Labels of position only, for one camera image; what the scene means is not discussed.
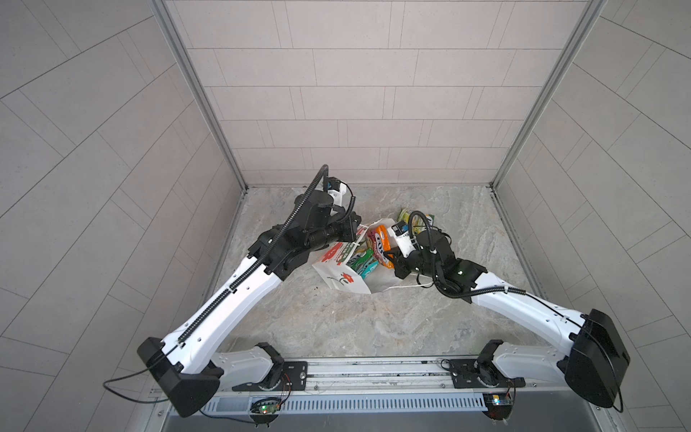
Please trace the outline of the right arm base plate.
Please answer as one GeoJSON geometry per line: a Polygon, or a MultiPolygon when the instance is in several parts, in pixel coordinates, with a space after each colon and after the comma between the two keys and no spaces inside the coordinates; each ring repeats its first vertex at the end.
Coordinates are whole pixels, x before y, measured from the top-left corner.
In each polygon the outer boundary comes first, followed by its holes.
{"type": "Polygon", "coordinates": [[[455,389],[524,388],[524,378],[507,378],[491,362],[480,363],[477,359],[444,359],[440,362],[455,389]]]}

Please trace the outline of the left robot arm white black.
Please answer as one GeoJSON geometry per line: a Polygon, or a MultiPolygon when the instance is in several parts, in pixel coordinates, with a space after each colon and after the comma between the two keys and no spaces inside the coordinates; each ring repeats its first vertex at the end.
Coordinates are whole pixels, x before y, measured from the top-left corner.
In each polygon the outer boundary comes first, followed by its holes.
{"type": "Polygon", "coordinates": [[[183,418],[199,412],[219,390],[251,383],[273,389],[284,360],[267,343],[223,355],[221,343],[241,320],[311,252],[353,240],[361,217],[349,187],[331,178],[300,194],[287,220],[263,232],[237,270],[190,318],[164,338],[147,338],[137,354],[183,418]],[[350,202],[343,205],[343,197],[350,202]]]}

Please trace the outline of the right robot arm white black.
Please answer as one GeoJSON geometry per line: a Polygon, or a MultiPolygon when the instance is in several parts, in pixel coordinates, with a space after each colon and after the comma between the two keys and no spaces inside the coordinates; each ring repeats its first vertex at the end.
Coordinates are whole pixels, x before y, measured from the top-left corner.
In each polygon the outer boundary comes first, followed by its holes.
{"type": "Polygon", "coordinates": [[[544,347],[488,342],[471,369],[483,386],[509,387],[527,378],[565,383],[585,401],[622,410],[621,384],[631,358],[606,313],[564,308],[513,286],[456,257],[440,230],[416,233],[397,224],[387,232],[390,246],[383,255],[397,277],[424,275],[445,297],[495,311],[546,341],[544,347]]]}

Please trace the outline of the white floral paper bag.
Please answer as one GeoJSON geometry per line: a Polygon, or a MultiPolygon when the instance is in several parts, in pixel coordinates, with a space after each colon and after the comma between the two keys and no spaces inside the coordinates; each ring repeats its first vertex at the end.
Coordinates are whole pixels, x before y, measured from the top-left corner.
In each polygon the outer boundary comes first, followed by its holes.
{"type": "Polygon", "coordinates": [[[375,294],[430,286],[429,276],[413,270],[399,278],[393,265],[385,262],[383,253],[397,246],[390,229],[393,225],[393,219],[380,219],[360,226],[354,242],[338,242],[329,247],[312,267],[328,287],[345,293],[375,294]]]}

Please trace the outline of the orange Fox's candy bag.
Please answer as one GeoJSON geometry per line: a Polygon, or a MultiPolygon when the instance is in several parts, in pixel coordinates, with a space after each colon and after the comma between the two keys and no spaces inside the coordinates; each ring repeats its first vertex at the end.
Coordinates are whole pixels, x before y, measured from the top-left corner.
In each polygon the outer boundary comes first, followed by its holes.
{"type": "Polygon", "coordinates": [[[384,267],[392,269],[394,264],[386,256],[386,252],[392,249],[387,227],[383,224],[373,226],[367,230],[366,242],[368,248],[374,252],[376,260],[384,267]]]}

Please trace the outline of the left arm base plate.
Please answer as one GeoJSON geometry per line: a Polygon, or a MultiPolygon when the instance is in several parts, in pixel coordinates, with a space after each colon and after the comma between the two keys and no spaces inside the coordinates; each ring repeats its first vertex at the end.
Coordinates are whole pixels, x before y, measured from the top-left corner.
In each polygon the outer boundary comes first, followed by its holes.
{"type": "Polygon", "coordinates": [[[278,392],[280,390],[304,391],[308,363],[305,361],[284,361],[274,365],[268,375],[259,383],[243,383],[232,388],[233,392],[278,392]]]}

